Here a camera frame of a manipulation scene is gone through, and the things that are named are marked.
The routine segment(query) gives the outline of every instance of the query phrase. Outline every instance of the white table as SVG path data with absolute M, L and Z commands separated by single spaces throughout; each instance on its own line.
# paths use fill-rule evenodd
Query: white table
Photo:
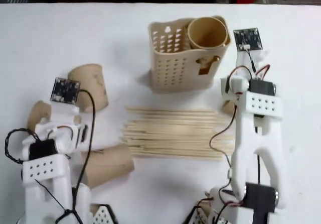
M 271 64 L 266 79 L 284 99 L 283 140 L 288 163 L 288 223 L 319 222 L 321 97 L 319 94 L 321 7 L 37 4 L 0 5 L 0 136 L 24 127 L 32 105 L 49 101 L 56 76 L 85 63 L 103 65 L 110 104 L 97 117 L 94 147 L 117 143 L 127 120 L 125 105 L 218 109 L 219 85 L 211 89 L 154 95 L 146 86 L 149 69 L 147 26 L 153 21 L 222 15 L 233 29 L 258 27 Z M 232 37 L 217 79 L 235 66 Z M 21 150 L 24 135 L 12 137 Z M 126 178 L 93 190 L 93 202 L 109 203 L 120 224 L 181 223 L 205 190 L 226 182 L 225 161 L 135 158 Z M 23 213 L 21 167 L 0 155 L 0 218 L 13 223 Z M 253 156 L 250 179 L 256 181 Z M 262 182 L 268 183 L 263 169 Z

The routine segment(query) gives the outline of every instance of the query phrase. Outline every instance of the red wire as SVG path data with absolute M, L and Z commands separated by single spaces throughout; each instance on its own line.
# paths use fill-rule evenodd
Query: red wire
M 268 72 L 268 70 L 270 69 L 271 65 L 270 64 L 267 64 L 265 65 L 264 67 L 262 67 L 260 70 L 258 70 L 256 73 L 255 73 L 255 76 L 257 76 L 260 72 L 262 72 L 264 69 L 265 69 L 265 72 L 262 76 L 262 80 L 264 79 L 266 73 Z

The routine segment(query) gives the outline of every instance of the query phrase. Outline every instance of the black wire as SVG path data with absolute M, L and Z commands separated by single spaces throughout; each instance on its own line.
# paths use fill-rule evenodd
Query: black wire
M 62 208 L 64 211 L 66 211 L 66 209 L 65 209 L 65 208 L 62 206 L 62 204 L 55 198 L 55 196 L 50 192 L 50 190 L 49 190 L 47 187 L 45 187 L 43 184 L 41 184 L 38 180 L 35 179 L 35 181 L 36 181 L 39 185 L 41 185 L 43 188 L 45 188 L 45 190 L 51 195 L 52 198 L 54 198 L 54 200 L 61 206 L 61 208 Z
M 256 68 L 255 68 L 255 65 L 254 65 L 254 62 L 253 62 L 253 59 L 251 57 L 251 54 L 250 54 L 250 51 L 249 50 L 246 50 L 247 54 L 249 55 L 250 57 L 250 60 L 251 60 L 251 65 L 252 65 L 252 70 L 253 72 L 255 73 L 256 72 Z
M 213 198 L 203 198 L 203 199 L 201 199 L 201 200 L 197 203 L 197 205 L 196 205 L 197 217 L 198 217 L 199 220 L 202 222 L 202 224 L 205 224 L 205 223 L 203 222 L 202 218 L 200 217 L 199 207 L 200 207 L 201 202 L 204 201 L 204 200 L 213 200 Z
M 223 200 L 223 198 L 222 198 L 222 196 L 221 196 L 221 192 L 222 192 L 222 190 L 223 190 L 224 188 L 228 187 L 228 186 L 231 184 L 231 181 L 232 181 L 232 179 L 229 179 L 229 182 L 228 182 L 226 185 L 222 186 L 222 187 L 219 189 L 219 198 L 220 198 L 220 200 L 221 200 L 221 202 L 222 202 L 223 204 L 225 204 L 225 201 Z
M 22 164 L 24 161 L 21 160 L 21 159 L 16 159 L 14 158 L 10 153 L 9 153 L 9 150 L 8 150 L 8 147 L 9 147 L 9 138 L 10 136 L 15 133 L 15 132 L 27 132 L 28 134 L 32 135 L 34 137 L 34 139 L 36 141 L 39 141 L 39 136 L 32 130 L 30 129 L 26 129 L 26 128 L 20 128 L 20 129 L 15 129 L 15 130 L 12 130 L 8 133 L 7 137 L 6 137 L 6 140 L 5 140 L 5 155 L 11 159 L 12 161 L 16 162 L 17 164 Z
M 228 125 L 225 129 L 223 129 L 222 131 L 220 131 L 220 132 L 218 132 L 217 134 L 213 135 L 213 136 L 211 137 L 211 139 L 210 139 L 210 148 L 211 148 L 212 150 L 215 150 L 215 151 L 220 152 L 220 153 L 222 153 L 223 155 L 225 155 L 226 160 L 227 160 L 227 163 L 229 164 L 229 167 L 230 167 L 230 168 L 231 168 L 232 165 L 231 165 L 231 162 L 230 162 L 230 160 L 229 160 L 228 155 L 227 155 L 223 150 L 220 150 L 220 149 L 217 149 L 217 148 L 213 147 L 213 146 L 212 146 L 212 140 L 213 140 L 215 137 L 217 137 L 217 136 L 219 136 L 220 134 L 222 134 L 222 133 L 224 133 L 225 131 L 227 131 L 227 130 L 232 126 L 233 121 L 234 121 L 234 119 L 235 119 L 235 114 L 236 114 L 236 105 L 234 105 L 234 113 L 233 113 L 233 116 L 232 116 L 232 119 L 231 119 L 229 125 Z
M 91 93 L 89 91 L 87 91 L 85 89 L 80 89 L 79 91 L 87 93 L 88 96 L 90 97 L 90 100 L 91 100 L 91 103 L 92 103 L 92 124 L 91 124 L 91 132 L 90 132 L 90 140 L 89 140 L 89 147 L 88 147 L 87 157 L 86 157 L 85 163 L 84 163 L 84 165 L 82 167 L 82 170 L 80 172 L 79 179 L 78 179 L 78 182 L 77 182 L 77 185 L 76 185 L 75 198 L 74 198 L 73 204 L 72 204 L 73 205 L 72 206 L 73 210 L 76 208 L 77 193 L 78 193 L 79 185 L 80 185 L 82 177 L 84 176 L 84 173 L 85 173 L 85 170 L 86 170 L 86 166 L 88 164 L 88 160 L 89 160 L 89 157 L 90 157 L 92 139 L 93 139 L 93 136 L 94 136 L 94 128 L 95 128 L 95 121 L 96 121 L 96 106 L 95 106 L 95 101 L 94 101 L 93 96 L 91 95 Z
M 227 203 L 224 204 L 224 206 L 222 207 L 222 209 L 220 210 L 220 212 L 217 214 L 217 216 L 216 216 L 216 221 L 215 221 L 214 224 L 219 223 L 219 219 L 220 219 L 220 216 L 221 216 L 222 212 L 224 211 L 224 209 L 225 209 L 229 204 L 231 204 L 231 203 L 230 203 L 230 202 L 227 202 Z
M 257 155 L 257 183 L 261 184 L 261 164 L 259 155 Z

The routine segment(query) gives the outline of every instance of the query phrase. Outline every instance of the wooden stick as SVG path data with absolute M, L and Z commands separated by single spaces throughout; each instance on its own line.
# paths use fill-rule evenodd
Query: wooden stick
M 129 111 L 156 111 L 161 113 L 166 112 L 182 112 L 182 113 L 191 113 L 191 112 L 200 112 L 200 113 L 215 113 L 212 109 L 153 109 L 146 107 L 126 107 Z

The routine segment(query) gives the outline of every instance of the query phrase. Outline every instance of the paper cup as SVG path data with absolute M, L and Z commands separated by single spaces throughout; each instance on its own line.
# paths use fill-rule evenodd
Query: paper cup
M 95 101 L 96 111 L 99 111 L 108 105 L 108 97 L 101 65 L 86 64 L 79 66 L 68 74 L 68 79 L 80 81 L 80 88 L 91 93 Z M 92 112 L 90 97 L 85 92 L 80 92 L 78 94 L 77 105 L 83 112 Z
M 92 189 L 134 170 L 134 161 L 126 145 L 118 145 L 92 152 L 86 166 L 88 186 Z
M 211 50 L 225 45 L 228 32 L 223 22 L 214 17 L 193 20 L 187 34 L 192 48 Z

